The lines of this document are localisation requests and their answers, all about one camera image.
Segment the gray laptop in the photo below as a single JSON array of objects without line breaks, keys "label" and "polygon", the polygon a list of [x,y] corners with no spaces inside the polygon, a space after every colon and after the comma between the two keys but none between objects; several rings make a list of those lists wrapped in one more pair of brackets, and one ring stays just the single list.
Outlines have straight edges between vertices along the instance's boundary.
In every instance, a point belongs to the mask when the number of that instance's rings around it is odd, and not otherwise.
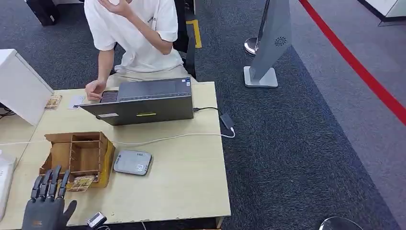
[{"label": "gray laptop", "polygon": [[190,78],[126,82],[81,108],[113,126],[193,118]]}]

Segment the white cable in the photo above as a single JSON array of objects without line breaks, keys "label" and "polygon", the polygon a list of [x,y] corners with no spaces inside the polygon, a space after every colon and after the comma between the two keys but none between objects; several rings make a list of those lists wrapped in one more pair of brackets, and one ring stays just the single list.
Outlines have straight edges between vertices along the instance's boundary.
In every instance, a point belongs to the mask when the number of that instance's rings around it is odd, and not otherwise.
[{"label": "white cable", "polygon": [[4,143],[0,144],[0,146],[4,145],[18,145],[18,144],[31,144],[31,143],[38,143],[38,142],[45,142],[47,140],[38,140],[38,141],[27,141],[27,142],[13,142],[13,143]]},{"label": "white cable", "polygon": [[186,137],[186,136],[209,135],[209,136],[222,136],[222,137],[225,137],[225,138],[234,138],[236,136],[236,133],[235,133],[233,128],[231,128],[231,131],[233,132],[232,136],[227,136],[227,135],[218,134],[218,133],[187,133],[187,134],[182,134],[182,135],[178,135],[178,136],[174,136],[174,137],[170,137],[170,138],[160,138],[160,139],[151,140],[151,141],[147,141],[147,142],[140,142],[140,143],[126,143],[126,142],[118,142],[118,141],[112,141],[112,142],[116,143],[116,144],[122,144],[122,145],[146,145],[146,144],[151,144],[151,143],[158,142],[158,141],[170,140],[170,139],[175,139],[175,138],[182,138],[182,137]]},{"label": "white cable", "polygon": [[102,226],[96,228],[96,230],[100,230],[102,228],[106,228],[105,230],[110,230],[109,226],[107,226],[107,225],[102,225]]},{"label": "white cable", "polygon": [[[151,140],[151,141],[147,141],[147,142],[141,142],[141,143],[125,143],[125,142],[118,142],[118,141],[112,141],[112,142],[116,143],[116,144],[122,144],[122,145],[146,145],[146,144],[151,144],[151,143],[158,142],[158,141],[170,140],[170,139],[181,138],[181,137],[186,137],[186,136],[203,136],[203,135],[207,135],[207,136],[222,136],[222,137],[225,137],[225,138],[234,138],[236,136],[234,128],[231,127],[230,130],[233,132],[232,136],[227,136],[227,135],[218,134],[218,133],[187,133],[187,134],[182,134],[182,135],[178,135],[178,136],[174,136],[174,137],[160,138],[160,139]],[[47,141],[47,140],[14,142],[14,143],[0,144],[0,146],[17,145],[17,144],[31,144],[31,143],[38,143],[38,142],[45,142],[45,141]]]}]

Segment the wooden organizer box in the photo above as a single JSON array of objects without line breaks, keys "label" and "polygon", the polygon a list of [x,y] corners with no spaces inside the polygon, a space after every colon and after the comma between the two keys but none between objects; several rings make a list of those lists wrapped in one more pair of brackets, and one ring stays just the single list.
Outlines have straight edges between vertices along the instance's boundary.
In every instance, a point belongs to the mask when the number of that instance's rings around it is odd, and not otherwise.
[{"label": "wooden organizer box", "polygon": [[114,145],[102,132],[46,134],[52,143],[50,153],[39,169],[40,175],[61,165],[59,178],[70,170],[68,188],[75,177],[94,175],[90,187],[106,187],[113,163]]}]

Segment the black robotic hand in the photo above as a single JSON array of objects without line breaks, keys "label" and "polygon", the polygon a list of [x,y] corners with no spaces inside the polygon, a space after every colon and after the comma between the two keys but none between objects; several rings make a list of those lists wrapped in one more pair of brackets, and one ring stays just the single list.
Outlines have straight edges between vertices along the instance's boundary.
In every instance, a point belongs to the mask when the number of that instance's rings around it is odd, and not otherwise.
[{"label": "black robotic hand", "polygon": [[48,170],[45,176],[37,177],[31,199],[25,207],[22,230],[61,230],[66,227],[77,202],[72,201],[64,213],[64,196],[70,171],[66,170],[57,194],[60,170],[61,166],[57,166]]}]

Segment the light wood desk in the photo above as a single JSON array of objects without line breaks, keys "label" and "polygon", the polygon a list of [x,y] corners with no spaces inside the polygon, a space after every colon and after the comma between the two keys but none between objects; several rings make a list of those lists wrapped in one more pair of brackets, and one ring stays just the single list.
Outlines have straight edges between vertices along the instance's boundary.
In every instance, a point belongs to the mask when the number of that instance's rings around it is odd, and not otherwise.
[{"label": "light wood desk", "polygon": [[[192,86],[195,107],[217,107],[214,84]],[[31,141],[45,140],[48,133],[102,131],[111,141],[145,142],[186,133],[220,133],[216,110],[203,110],[192,120],[130,126],[111,126],[90,113],[67,106],[72,96],[84,90],[61,90],[63,99],[55,111],[46,111]],[[112,171],[106,188],[83,193],[67,193],[66,202],[78,206],[69,225],[85,225],[86,219],[100,211],[107,223],[160,221],[229,216],[230,204],[223,147],[220,136],[187,136],[143,146],[114,144],[117,150],[152,153],[146,176]],[[26,202],[38,169],[48,156],[51,144],[31,143],[15,171],[2,229],[19,229]]]},{"label": "light wood desk", "polygon": [[[30,125],[18,115],[5,116],[0,119],[0,144],[14,142],[28,142],[34,134],[36,126]],[[28,144],[0,146],[0,150],[17,160],[24,153]]]}]

